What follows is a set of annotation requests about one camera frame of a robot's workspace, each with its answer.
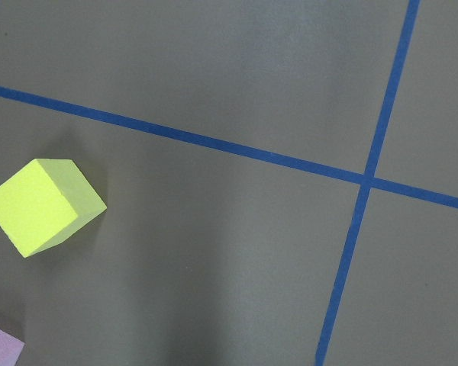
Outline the pink foam cube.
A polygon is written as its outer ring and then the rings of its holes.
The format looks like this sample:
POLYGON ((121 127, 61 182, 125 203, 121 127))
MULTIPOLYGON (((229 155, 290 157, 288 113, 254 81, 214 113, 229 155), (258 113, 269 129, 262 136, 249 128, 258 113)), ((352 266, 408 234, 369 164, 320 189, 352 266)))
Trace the pink foam cube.
POLYGON ((15 366, 24 348, 24 343, 0 330, 0 366, 15 366))

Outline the yellow foam cube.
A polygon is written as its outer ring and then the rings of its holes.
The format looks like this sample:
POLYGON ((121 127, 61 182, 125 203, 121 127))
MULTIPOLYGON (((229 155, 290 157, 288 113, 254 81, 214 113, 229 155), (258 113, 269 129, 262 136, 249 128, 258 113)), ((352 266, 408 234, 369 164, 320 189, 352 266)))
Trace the yellow foam cube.
POLYGON ((33 159, 0 185, 0 227, 24 258, 66 241, 106 209, 71 159, 33 159))

